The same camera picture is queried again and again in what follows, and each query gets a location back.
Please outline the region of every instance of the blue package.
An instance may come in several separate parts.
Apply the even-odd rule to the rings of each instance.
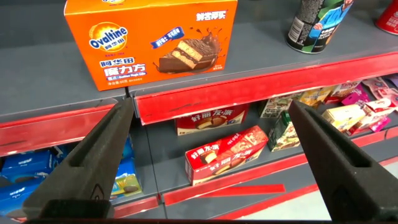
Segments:
[[[46,177],[58,165],[58,160],[49,151],[17,154],[6,157],[1,174],[12,183],[37,177]]]
[[[0,216],[15,219],[25,217],[22,204],[43,180],[44,178],[36,178],[7,187],[0,187]]]
[[[130,135],[127,136],[126,143],[124,144],[122,159],[124,158],[134,158],[134,150],[132,148],[132,141]]]
[[[122,159],[116,173],[111,199],[142,192],[133,158]]]

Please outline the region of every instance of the ovaltine box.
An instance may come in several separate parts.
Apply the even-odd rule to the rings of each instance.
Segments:
[[[190,134],[198,131],[240,124],[248,113],[249,104],[207,111],[175,119],[177,134]]]
[[[99,90],[225,67],[237,0],[68,0],[65,17]]]
[[[257,159],[268,137],[259,126],[185,153],[185,172],[192,185],[200,184]]]
[[[397,105],[387,98],[381,98],[380,100],[365,103],[363,111],[366,115],[350,128],[347,133],[352,135],[368,129],[372,124],[385,118],[396,108]]]

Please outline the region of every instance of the red snack box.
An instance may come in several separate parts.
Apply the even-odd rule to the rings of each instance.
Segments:
[[[177,118],[175,119],[177,135],[240,124],[244,121],[248,109],[249,104],[245,104]]]
[[[257,159],[268,137],[254,126],[185,153],[185,172],[192,185],[200,184]]]

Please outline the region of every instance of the snack package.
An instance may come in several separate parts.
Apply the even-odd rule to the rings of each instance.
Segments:
[[[379,132],[381,131],[388,123],[391,122],[391,119],[389,117],[385,117],[383,119],[381,119],[380,121],[374,123],[372,126],[370,126],[369,128],[373,131],[373,132]]]
[[[127,135],[126,143],[124,143],[124,149],[122,153],[122,159],[134,158],[134,150],[132,148],[132,141],[130,134]]]
[[[264,101],[260,106],[260,118],[277,118],[282,111],[289,108],[293,100],[298,100],[301,95],[302,93],[293,93]]]
[[[59,160],[50,150],[7,156],[1,174],[12,183],[48,176]]]
[[[383,98],[387,98],[391,100],[391,103],[394,104],[396,107],[398,106],[398,90],[395,88],[388,88],[385,90],[378,90],[377,91]]]
[[[368,94],[363,90],[361,85],[358,85],[341,103],[343,105],[356,104],[363,108],[367,102],[370,102]]]
[[[248,110],[249,104],[245,104],[176,118],[177,135],[240,124],[244,121]]]
[[[246,162],[257,159],[268,137],[259,126],[185,153],[185,172],[192,185],[210,180]]]
[[[329,96],[326,97],[325,103],[338,103],[346,98],[361,81],[343,83],[334,87]]]
[[[380,95],[380,93],[378,91],[386,90],[389,88],[387,83],[385,83],[385,81],[381,77],[365,79],[365,80],[363,80],[363,83],[369,87],[371,93],[378,100],[383,98],[383,96]]]
[[[366,103],[363,108],[363,111],[366,113],[366,115],[352,128],[350,128],[347,133],[349,135],[360,133],[365,129],[368,129],[374,123],[388,116],[395,109],[396,105],[387,98],[381,98],[380,100]]]
[[[126,197],[141,192],[142,189],[136,173],[134,159],[122,159],[116,173],[110,199]]]
[[[343,133],[362,119],[365,116],[365,112],[359,105],[348,105],[328,109],[322,116]]]
[[[318,102],[320,89],[316,90],[307,90],[303,92],[302,96],[299,98],[299,101],[305,103],[306,105],[313,106]]]
[[[43,180],[40,177],[0,187],[0,216],[24,221],[26,214],[22,211],[22,205]]]
[[[99,90],[225,68],[237,0],[68,0],[64,15]]]
[[[283,111],[275,127],[269,133],[268,147],[271,152],[300,145],[299,137],[287,111]]]

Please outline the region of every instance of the gray shelf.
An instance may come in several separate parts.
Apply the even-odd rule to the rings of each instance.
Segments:
[[[135,165],[138,179],[142,187],[142,193],[128,197],[114,199],[114,206],[135,202],[144,198],[157,195],[156,180],[152,158],[150,156],[149,143],[145,127],[138,119],[133,119],[130,129],[132,146],[134,149]]]
[[[157,208],[146,210],[128,217],[127,219],[166,219],[166,211],[164,205],[159,205]]]
[[[370,94],[368,89],[366,87],[364,87],[364,89],[368,92],[370,99],[375,100],[375,98],[372,96],[372,94]],[[333,108],[337,106],[342,105],[339,103],[321,105],[318,111],[322,113],[328,108]],[[174,121],[164,121],[147,125],[146,129],[148,132],[150,153],[152,154],[152,160],[154,163],[155,176],[159,192],[170,192],[173,190],[188,187],[190,185],[184,169],[184,155],[186,151],[229,136],[236,132],[243,131],[254,125],[259,125],[260,128],[266,134],[268,134],[271,128],[274,126],[275,119],[259,118],[258,107],[258,103],[251,104],[249,113],[243,124],[202,131],[184,136],[177,136]],[[389,117],[391,118],[391,122],[384,129],[398,126],[398,114],[391,113]],[[347,135],[347,137],[349,137],[350,139],[354,139],[371,133],[372,131],[369,130],[363,133],[355,134],[353,136]],[[284,159],[300,153],[303,153],[301,146],[277,152],[270,152],[269,148],[266,146],[266,148],[261,152],[261,155],[258,159],[239,166],[228,173],[220,175],[220,177],[270,162],[278,161],[280,159]]]
[[[396,145],[398,138],[389,139],[363,147],[376,161],[398,156]],[[304,164],[275,174],[267,175],[236,186],[258,186],[267,184],[284,184],[286,193],[316,184],[310,166]],[[209,219],[254,205],[282,194],[267,194],[237,197],[193,198],[166,206],[166,215],[171,219]]]
[[[373,24],[388,3],[380,0],[356,1],[325,51],[308,55],[292,50],[285,43],[285,34],[299,8],[299,0],[240,1],[223,71],[130,86],[129,91],[131,95],[142,96],[396,52],[398,39]]]
[[[114,103],[98,91],[63,16],[65,0],[0,3],[0,123]]]

